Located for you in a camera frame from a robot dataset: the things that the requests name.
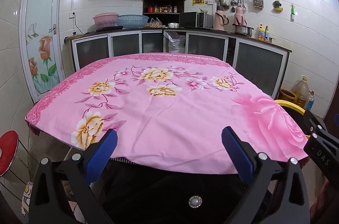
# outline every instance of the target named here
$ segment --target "pink thermos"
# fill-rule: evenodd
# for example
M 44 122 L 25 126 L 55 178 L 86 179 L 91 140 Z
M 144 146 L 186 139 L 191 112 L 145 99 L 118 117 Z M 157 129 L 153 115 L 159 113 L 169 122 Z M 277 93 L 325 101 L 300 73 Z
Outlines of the pink thermos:
M 229 23 L 229 20 L 224 15 L 223 8 L 221 6 L 217 6 L 217 11 L 215 12 L 215 16 L 214 16 L 213 29 L 225 30 L 224 26 L 228 25 L 228 23 Z
M 241 6 L 238 6 L 235 8 L 235 14 L 234 14 L 234 24 L 235 25 L 243 25 L 247 26 L 247 22 L 244 17 L 245 10 Z

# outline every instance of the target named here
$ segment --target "metal screw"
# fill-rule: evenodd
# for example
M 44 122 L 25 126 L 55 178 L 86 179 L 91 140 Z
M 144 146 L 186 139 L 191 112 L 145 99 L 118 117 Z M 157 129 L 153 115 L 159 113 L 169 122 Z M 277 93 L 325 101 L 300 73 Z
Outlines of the metal screw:
M 259 153 L 259 154 L 258 154 L 258 157 L 259 157 L 261 160 L 266 160 L 266 159 L 268 158 L 267 154 L 266 154 L 266 153 L 263 153 L 263 152 Z
M 291 163 L 292 163 L 293 165 L 296 165 L 296 164 L 298 163 L 298 160 L 297 160 L 296 158 L 294 158 L 294 157 L 292 157 L 292 158 L 290 159 L 290 161 L 291 161 Z
M 74 153 L 72 155 L 72 160 L 74 160 L 74 161 L 78 161 L 80 158 L 81 158 L 81 154 L 79 154 L 79 153 Z
M 48 158 L 42 158 L 41 159 L 41 164 L 46 165 L 48 163 Z

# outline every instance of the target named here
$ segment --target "countertop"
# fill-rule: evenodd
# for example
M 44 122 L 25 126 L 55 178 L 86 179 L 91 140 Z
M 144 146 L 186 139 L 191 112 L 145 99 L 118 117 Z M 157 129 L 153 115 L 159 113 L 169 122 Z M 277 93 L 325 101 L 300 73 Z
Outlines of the countertop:
M 250 40 L 250 41 L 256 41 L 259 43 L 263 43 L 266 44 L 268 46 L 273 46 L 279 49 L 283 49 L 287 52 L 292 52 L 292 50 L 289 50 L 285 47 L 282 47 L 280 45 L 274 44 L 274 43 L 270 43 L 270 42 L 266 42 L 266 41 L 261 41 L 258 39 L 255 39 L 253 37 L 246 37 L 246 36 L 242 36 L 242 35 L 237 35 L 234 34 L 233 32 L 227 32 L 227 31 L 223 31 L 223 30 L 216 30 L 216 29 L 209 29 L 209 28 L 195 28 L 195 27 L 182 27 L 182 28 L 137 28 L 137 29 L 120 29 L 120 30 L 112 30 L 112 31 L 105 31 L 105 32 L 93 32 L 93 33 L 87 33 L 87 34 L 83 34 L 83 35 L 76 35 L 76 36 L 69 36 L 69 37 L 65 37 L 64 42 L 66 43 L 67 41 L 72 41 L 72 40 L 76 40 L 76 39 L 81 39 L 83 37 L 93 37 L 93 36 L 97 36 L 97 35 L 105 35 L 105 34 L 109 34 L 109 33 L 117 33 L 117 32 L 124 32 L 124 31 L 153 31 L 153 30 L 167 30 L 167 31 L 187 31 L 187 32 L 192 32 L 192 31 L 201 31 L 201 32 L 206 32 L 206 33 L 214 33 L 214 34 L 222 34 L 222 35 L 226 35 L 229 37 L 234 37 L 234 38 L 242 38 L 242 39 L 246 39 L 246 40 Z

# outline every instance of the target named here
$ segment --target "yellow peony print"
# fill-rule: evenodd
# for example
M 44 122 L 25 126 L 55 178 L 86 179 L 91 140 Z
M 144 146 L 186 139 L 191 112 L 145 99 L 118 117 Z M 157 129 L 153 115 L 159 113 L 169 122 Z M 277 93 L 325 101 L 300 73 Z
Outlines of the yellow peony print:
M 211 79 L 214 86 L 216 86 L 218 89 L 229 89 L 231 88 L 231 85 L 226 79 L 219 79 L 217 77 L 213 77 Z
M 110 93 L 114 86 L 115 82 L 96 82 L 88 88 L 88 91 L 93 96 L 99 96 Z
M 140 80 L 163 82 L 173 77 L 173 73 L 166 68 L 147 68 L 139 77 Z
M 152 96 L 175 96 L 179 91 L 181 91 L 180 87 L 177 87 L 174 84 L 170 85 L 158 85 L 158 86 L 150 86 L 147 88 L 147 91 Z
M 71 141 L 76 147 L 87 149 L 96 142 L 96 137 L 102 132 L 104 120 L 99 112 L 86 112 L 83 119 L 77 124 L 77 130 L 72 132 Z

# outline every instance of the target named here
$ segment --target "pink plastic basin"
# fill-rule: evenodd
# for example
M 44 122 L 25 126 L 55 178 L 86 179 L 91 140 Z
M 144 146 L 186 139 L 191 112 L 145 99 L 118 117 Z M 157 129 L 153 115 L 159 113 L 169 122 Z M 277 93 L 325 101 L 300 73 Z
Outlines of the pink plastic basin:
M 102 13 L 96 15 L 93 19 L 97 29 L 100 29 L 103 27 L 115 26 L 118 16 L 119 14 L 117 13 Z

